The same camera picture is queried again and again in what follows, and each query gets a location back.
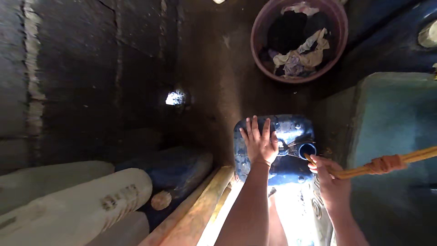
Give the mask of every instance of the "dark cloth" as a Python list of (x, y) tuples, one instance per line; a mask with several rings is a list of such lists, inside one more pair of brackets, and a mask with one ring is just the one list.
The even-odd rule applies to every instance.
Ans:
[(329, 31), (332, 30), (328, 16), (323, 12), (317, 12), (314, 15), (308, 17), (304, 28), (305, 40), (311, 37), (316, 31), (326, 28)]
[(304, 13), (286, 11), (269, 27), (267, 32), (268, 47), (282, 55), (297, 49), (306, 40), (304, 28), (307, 19), (308, 17)]
[(282, 75), (285, 75), (284, 67), (285, 67), (285, 65), (280, 65), (280, 66), (276, 69), (276, 72), (275, 72), (274, 74), (275, 74), (276, 76), (282, 76)]

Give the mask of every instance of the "cloth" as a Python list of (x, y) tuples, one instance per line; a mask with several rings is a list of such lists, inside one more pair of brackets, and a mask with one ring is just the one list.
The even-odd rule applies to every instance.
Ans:
[(406, 169), (408, 167), (399, 155), (384, 155), (372, 159), (372, 162), (365, 164), (365, 166), (370, 168), (371, 174), (384, 174), (393, 170)]
[(326, 28), (327, 30), (334, 29), (332, 21), (330, 21), (329, 17), (323, 12), (318, 12), (313, 16), (308, 17), (305, 28), (303, 30), (303, 34), (307, 39), (312, 36), (316, 31), (323, 28)]
[(276, 18), (267, 31), (267, 47), (284, 55), (297, 49), (306, 40), (303, 30), (307, 19), (304, 13), (293, 11)]
[(323, 36), (327, 33), (328, 31), (326, 30), (326, 28), (323, 28), (322, 30), (318, 30), (316, 31), (312, 36), (310, 36), (309, 38), (307, 38), (307, 40), (305, 41), (305, 43), (303, 43), (301, 46), (299, 46), (299, 48), (297, 49), (297, 52), (299, 54), (304, 53), (307, 50), (311, 49), (311, 46), (314, 44), (314, 42), (316, 40), (318, 40), (320, 38), (320, 36), (323, 38)]
[(293, 6), (284, 7), (281, 10), (281, 14), (284, 14), (287, 11), (294, 11), (295, 13), (304, 13), (307, 16), (312, 16), (319, 11), (318, 8), (311, 8), (306, 2), (300, 2)]
[(284, 74), (287, 76), (298, 76), (304, 71), (304, 66), (300, 64), (300, 59), (296, 55), (288, 58), (284, 65)]
[[(298, 50), (292, 50), (285, 55), (281, 55), (281, 54), (276, 55), (273, 58), (273, 62), (275, 64), (276, 69), (279, 66), (284, 65), (284, 72), (285, 75), (287, 76), (298, 76), (304, 70), (306, 71), (315, 70), (315, 66), (319, 65), (322, 62), (323, 50), (329, 49), (328, 40), (323, 38), (323, 36), (326, 33), (327, 33), (326, 28), (322, 30), (318, 30), (316, 33), (314, 33), (314, 35), (310, 37), (311, 40), (309, 40), (308, 43), (305, 42), (302, 46), (298, 48), (298, 50), (301, 50), (300, 53), (298, 52)], [(316, 40), (312, 41), (315, 37), (317, 38), (316, 49), (308, 54), (301, 54), (302, 52), (309, 50), (309, 48), (311, 48), (312, 44), (316, 41)]]

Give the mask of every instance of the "wooden pole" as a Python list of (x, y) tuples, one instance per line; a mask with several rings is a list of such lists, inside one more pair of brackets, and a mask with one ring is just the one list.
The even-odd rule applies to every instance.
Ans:
[(170, 234), (176, 224), (187, 214), (202, 192), (217, 173), (214, 170), (206, 179), (171, 213), (159, 226), (157, 226), (138, 246), (158, 246)]
[(233, 174), (233, 167), (221, 167), (196, 203), (160, 246), (195, 246)]
[[(399, 156), (401, 157), (401, 160), (404, 163), (412, 163), (412, 162), (422, 161), (422, 160), (437, 156), (437, 146), (426, 148), (423, 150), (414, 151), (414, 152), (411, 152), (409, 154), (399, 155)], [(314, 161), (310, 158), (309, 155), (305, 154), (305, 157), (308, 159), (308, 161), (310, 161), (312, 164), (315, 165)], [(371, 169), (367, 166), (357, 167), (354, 169), (343, 170), (343, 171), (335, 171), (332, 169), (328, 169), (328, 172), (332, 176), (334, 176), (338, 179), (350, 179), (350, 178), (353, 178), (356, 176), (372, 173)]]

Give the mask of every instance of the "wooden stick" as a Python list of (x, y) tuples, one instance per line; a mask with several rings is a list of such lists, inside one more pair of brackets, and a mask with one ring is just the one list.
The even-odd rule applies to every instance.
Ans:
[(158, 227), (156, 227), (138, 246), (158, 246), (168, 236), (176, 224), (187, 214), (197, 199), (209, 185), (218, 169), (212, 173), (191, 193)]
[[(437, 146), (414, 151), (406, 155), (400, 155), (401, 160), (404, 163), (418, 162), (435, 156), (437, 156)], [(305, 158), (307, 158), (307, 160), (312, 164), (316, 165), (309, 155), (305, 154)], [(343, 170), (343, 171), (335, 171), (328, 168), (328, 172), (332, 176), (338, 179), (350, 179), (364, 174), (372, 174), (371, 169), (367, 166), (361, 166), (354, 169)]]

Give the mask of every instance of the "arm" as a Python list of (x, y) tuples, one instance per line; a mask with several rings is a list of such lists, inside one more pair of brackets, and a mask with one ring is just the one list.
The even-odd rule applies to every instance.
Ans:
[(246, 119), (247, 134), (240, 128), (251, 163), (250, 172), (228, 217), (223, 224), (215, 246), (266, 246), (269, 238), (269, 208), (267, 180), (271, 163), (278, 153), (276, 134), (270, 141), (270, 119), (263, 134), (258, 130), (257, 117)]
[(316, 163), (308, 164), (311, 171), (319, 174), (320, 195), (331, 219), (338, 246), (369, 246), (363, 232), (358, 227), (350, 210), (350, 180), (333, 178), (326, 169), (343, 170), (331, 160), (311, 155)]

